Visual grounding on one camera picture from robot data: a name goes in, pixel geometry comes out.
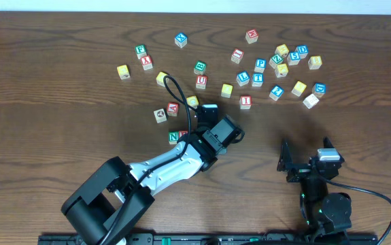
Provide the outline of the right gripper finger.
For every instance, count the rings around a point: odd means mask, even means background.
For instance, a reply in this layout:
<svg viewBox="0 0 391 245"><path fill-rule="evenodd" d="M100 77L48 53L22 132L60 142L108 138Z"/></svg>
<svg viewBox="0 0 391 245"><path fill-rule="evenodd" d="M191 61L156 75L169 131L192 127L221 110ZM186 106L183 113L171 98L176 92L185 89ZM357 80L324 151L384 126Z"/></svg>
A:
<svg viewBox="0 0 391 245"><path fill-rule="evenodd" d="M287 172L292 168L292 157L286 140L282 141L281 152L277 164L278 172Z"/></svg>
<svg viewBox="0 0 391 245"><path fill-rule="evenodd" d="M323 148L335 148L333 146L333 144L331 143L331 141L329 140L328 137L325 137L324 140L323 140L323 144L324 144L324 147ZM340 155L340 160L341 162L344 162L344 158Z"/></svg>

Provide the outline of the red E block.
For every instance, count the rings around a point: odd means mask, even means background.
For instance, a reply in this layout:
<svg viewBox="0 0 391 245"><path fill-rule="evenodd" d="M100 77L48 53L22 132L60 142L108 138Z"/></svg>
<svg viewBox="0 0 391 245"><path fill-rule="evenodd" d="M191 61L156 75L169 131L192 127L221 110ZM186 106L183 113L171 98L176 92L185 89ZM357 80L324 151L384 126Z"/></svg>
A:
<svg viewBox="0 0 391 245"><path fill-rule="evenodd" d="M187 131L178 131L179 138L183 137L184 135L188 134Z"/></svg>

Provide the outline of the green N block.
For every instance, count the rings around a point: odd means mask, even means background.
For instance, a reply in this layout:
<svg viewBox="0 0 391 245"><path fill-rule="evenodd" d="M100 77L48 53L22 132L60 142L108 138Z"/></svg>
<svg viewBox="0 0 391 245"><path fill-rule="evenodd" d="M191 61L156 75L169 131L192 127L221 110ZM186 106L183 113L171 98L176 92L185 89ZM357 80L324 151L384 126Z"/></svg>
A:
<svg viewBox="0 0 391 245"><path fill-rule="evenodd" d="M177 131L168 132L168 142L169 144L177 144L179 140L179 133Z"/></svg>

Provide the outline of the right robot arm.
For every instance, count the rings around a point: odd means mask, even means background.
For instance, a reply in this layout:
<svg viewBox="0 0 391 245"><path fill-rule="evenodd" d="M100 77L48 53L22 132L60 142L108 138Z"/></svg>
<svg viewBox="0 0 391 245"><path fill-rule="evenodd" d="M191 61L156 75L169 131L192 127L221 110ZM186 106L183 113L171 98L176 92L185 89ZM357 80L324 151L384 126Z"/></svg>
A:
<svg viewBox="0 0 391 245"><path fill-rule="evenodd" d="M343 233L352 226L352 205L345 193L329 193L327 182L339 175L344 158L325 137L324 147L307 163L294 163L286 140L282 142L277 171L286 172L287 182L301 186L300 209L308 223L305 239L321 241L325 235Z"/></svg>

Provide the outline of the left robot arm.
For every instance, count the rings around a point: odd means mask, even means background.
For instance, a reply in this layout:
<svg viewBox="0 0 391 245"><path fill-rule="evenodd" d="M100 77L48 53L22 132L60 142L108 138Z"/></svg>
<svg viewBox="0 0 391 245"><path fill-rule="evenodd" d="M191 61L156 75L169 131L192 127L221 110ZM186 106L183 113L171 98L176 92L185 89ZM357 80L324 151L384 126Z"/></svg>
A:
<svg viewBox="0 0 391 245"><path fill-rule="evenodd" d="M225 116L180 136L168 152L138 163L114 157L102 164L62 205L61 212L86 244L117 244L154 203L154 196L208 170L243 129Z"/></svg>

